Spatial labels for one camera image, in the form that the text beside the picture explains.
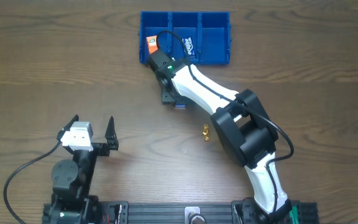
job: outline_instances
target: orange tic tac box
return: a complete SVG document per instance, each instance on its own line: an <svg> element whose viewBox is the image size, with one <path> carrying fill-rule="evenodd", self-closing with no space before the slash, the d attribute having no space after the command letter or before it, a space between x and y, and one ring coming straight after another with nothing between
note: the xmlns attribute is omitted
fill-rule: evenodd
<svg viewBox="0 0 358 224"><path fill-rule="evenodd" d="M149 54L155 52L157 47L157 36L146 37L147 47L149 48Z"/></svg>

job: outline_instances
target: black cable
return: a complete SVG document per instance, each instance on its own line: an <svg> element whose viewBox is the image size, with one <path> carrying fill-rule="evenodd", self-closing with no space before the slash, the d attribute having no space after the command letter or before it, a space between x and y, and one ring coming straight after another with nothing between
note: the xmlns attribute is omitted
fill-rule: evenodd
<svg viewBox="0 0 358 224"><path fill-rule="evenodd" d="M19 216L16 215L16 213L13 211L12 207L10 206L10 204L9 204L9 202L8 202L8 200L7 200L7 187L8 187L8 185L9 185L10 181L13 179L13 177L14 177L18 172L20 172L22 169L26 168L27 166L29 166L29 165L31 165L31 164L33 164L33 163L35 163L35 162L37 162L37 161L39 161L39 160L45 158L45 157L51 155L51 153L53 153L53 152L57 149L57 147L59 147L59 145L60 145L60 141L58 141L58 142L56 143L56 146L53 147L49 152L47 152L47 153L45 153L44 155L42 155L42 156L40 156L40 157L38 157L38 158L35 158L35 159L31 160L30 162L24 164L23 166L20 166L19 168L17 168L17 169L8 177L8 179L6 180L6 183L5 183L5 186L4 186L4 201L5 201L5 205L6 205L6 208L9 210L9 212L12 214L12 216L13 216L17 221L19 221L20 224L25 224L25 222L24 222L21 218L19 218Z"/></svg>
<svg viewBox="0 0 358 224"><path fill-rule="evenodd" d="M273 178L273 174L272 174L272 171L270 171L270 167L269 165L272 163L272 162L277 162L277 161L282 161L284 159L288 159L290 158L293 153L294 153L294 147L293 147L293 144L292 144L292 141L291 139L288 137L288 135L278 126L276 125L273 121L263 117L262 115L258 114L257 112L255 112L254 110L250 109L249 107L243 105L243 104L240 104L232 99L229 99L227 97L225 97L224 95L216 92L215 90L211 89L210 87L208 87L207 85L205 85L204 83L202 83L201 81L199 81L193 74L193 72L191 71L191 62L190 62L190 58L186 52L186 46L185 46L185 43L183 43L182 39L176 35L174 32L172 31L169 31L169 30L163 30L161 32L159 32L157 34L157 37L156 37L156 43L157 43L157 47L159 48L159 44L158 44L158 38L160 37L161 34L163 33L169 33L171 34L172 36L176 37L179 42L181 43L181 46L183 47L183 50L185 51L185 59L186 59L186 65L188 66L189 68L189 72L190 72L190 75L191 77L194 79L194 81L196 81L198 84L200 84L202 87L206 88L207 90L209 90L211 93L214 93L216 96L220 97L221 99L224 99L230 103L233 103L234 105L240 107L243 111L247 111L250 115L252 116L257 116L258 118L264 120L265 122L267 122L271 127L273 127L274 129L276 129L283 137L284 139L287 141L289 147L290 147L290 153L285 155L285 156L281 156L281 157L277 157L277 158L274 158L274 159L271 159L269 161L266 162L266 170L270 176L270 179L272 180L272 183L273 183L273 188L274 188L274 206L273 206L273 214L272 216L274 217L275 215L275 212L276 212L276 209L277 209L277 199L278 199L278 193L277 193L277 186L276 186L276 183L274 181L274 178Z"/></svg>

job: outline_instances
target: wooden table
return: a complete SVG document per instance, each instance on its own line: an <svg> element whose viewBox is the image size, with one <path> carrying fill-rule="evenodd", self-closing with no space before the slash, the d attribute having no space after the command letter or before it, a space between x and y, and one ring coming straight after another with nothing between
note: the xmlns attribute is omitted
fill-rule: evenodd
<svg viewBox="0 0 358 224"><path fill-rule="evenodd" d="M98 159L91 193L129 202L230 202L253 196L197 106L160 102L139 63L140 11L230 11L231 62L200 67L216 82L258 94L292 138L277 164L294 200L318 202L322 223L358 222L358 1L0 0L0 223L14 223L2 188L49 151L74 114L103 141L111 115L119 151ZM288 146L281 138L278 154ZM63 148L20 172L13 209L40 223Z"/></svg>

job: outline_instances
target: gold candy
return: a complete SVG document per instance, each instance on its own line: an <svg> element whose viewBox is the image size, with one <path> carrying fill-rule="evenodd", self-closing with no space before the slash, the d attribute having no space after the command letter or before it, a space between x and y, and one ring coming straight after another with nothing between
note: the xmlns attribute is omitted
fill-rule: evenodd
<svg viewBox="0 0 358 224"><path fill-rule="evenodd" d="M208 124L204 124L203 135L204 135L204 141L209 141L209 127L208 127Z"/></svg>

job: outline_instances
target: blue tray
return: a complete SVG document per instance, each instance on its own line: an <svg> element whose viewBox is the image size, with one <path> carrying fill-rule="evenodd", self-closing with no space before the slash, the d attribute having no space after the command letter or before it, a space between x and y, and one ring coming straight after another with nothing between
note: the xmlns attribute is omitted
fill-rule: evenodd
<svg viewBox="0 0 358 224"><path fill-rule="evenodd" d="M140 14L139 60L146 64L149 58L146 37L170 30L181 38L191 37L195 55L193 64L224 65L230 62L229 12L149 12ZM170 34L159 38L161 49L171 57L185 56L179 40Z"/></svg>

